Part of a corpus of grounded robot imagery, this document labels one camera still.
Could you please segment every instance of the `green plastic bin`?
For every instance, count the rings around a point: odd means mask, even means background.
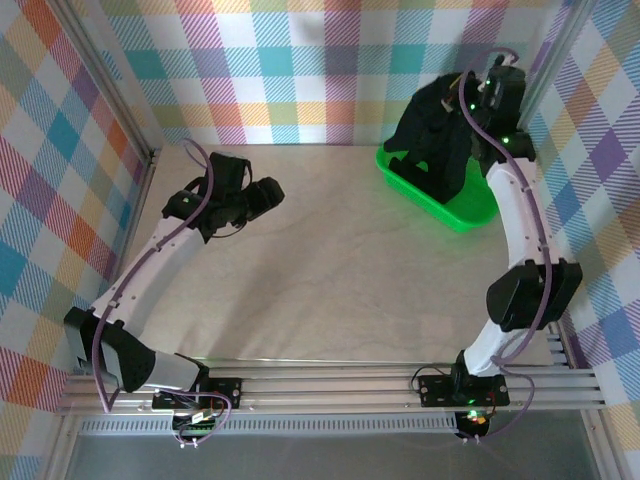
[[[445,225],[462,233],[486,225],[498,213],[498,205],[487,181],[482,178],[480,165],[472,158],[467,163],[464,187],[455,198],[442,205],[389,170],[389,162],[393,157],[403,158],[406,154],[407,152],[387,153],[380,147],[376,152],[376,163],[391,188],[408,197]]]

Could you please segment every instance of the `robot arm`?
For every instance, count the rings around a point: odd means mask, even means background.
[[[242,228],[284,199],[284,193],[272,178],[251,180],[246,188],[242,188],[245,172],[251,174],[248,160],[217,153],[211,155],[211,160],[216,185],[201,213],[162,248],[157,247],[160,240],[190,218],[204,201],[201,195],[206,190],[204,177],[195,179],[170,198],[153,235],[118,281],[91,308],[84,311],[74,307],[65,317],[72,352],[82,366],[92,367],[93,337],[99,319],[110,307],[100,341],[101,373],[126,392],[136,391],[143,385],[193,391],[208,375],[208,369],[199,362],[179,354],[153,351],[138,337],[178,271],[214,238],[219,228],[227,224]],[[195,187],[199,187],[198,192],[193,191]],[[153,254],[140,264],[139,260],[149,251]],[[133,269],[137,270],[133,271],[119,300],[114,302],[114,292]]]
[[[461,352],[456,362],[460,378],[499,375],[494,359],[520,348],[518,337],[530,338],[539,309],[544,310],[537,330],[559,320],[582,280],[580,265],[561,258],[550,235],[536,183],[535,150],[529,135],[517,128],[526,84],[524,72],[510,65],[512,59],[501,57],[489,71],[473,114],[463,109],[475,123],[472,153],[498,204],[509,270],[487,291],[490,319]],[[543,300],[545,287],[549,295]]]

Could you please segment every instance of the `white table surface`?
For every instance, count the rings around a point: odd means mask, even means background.
[[[147,345],[217,358],[453,362],[476,338],[487,287],[506,269],[498,217],[455,233],[385,184],[374,147],[215,148],[250,159],[255,178],[276,178],[286,198],[184,266],[147,323]],[[162,151],[129,258],[167,199],[201,174],[182,148]],[[551,363],[544,335],[517,363]]]

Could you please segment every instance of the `colorful plaid pattern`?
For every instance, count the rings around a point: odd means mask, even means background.
[[[600,0],[530,130],[547,215],[584,270],[565,324],[640,478],[640,2]]]
[[[44,0],[0,2],[0,478],[33,478],[143,164]]]
[[[420,86],[561,24],[545,23],[549,0],[100,4],[167,141],[209,144],[377,144]]]

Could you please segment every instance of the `vent grille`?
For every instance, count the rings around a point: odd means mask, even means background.
[[[171,432],[171,416],[95,416],[86,417],[80,434],[84,435],[156,435]]]
[[[455,428],[453,415],[317,415],[232,418],[223,430],[236,433],[401,433]]]
[[[220,434],[322,435],[354,433],[444,433],[456,428],[453,414],[381,415],[241,415],[225,424]],[[87,417],[84,435],[164,435],[171,432],[171,417]]]

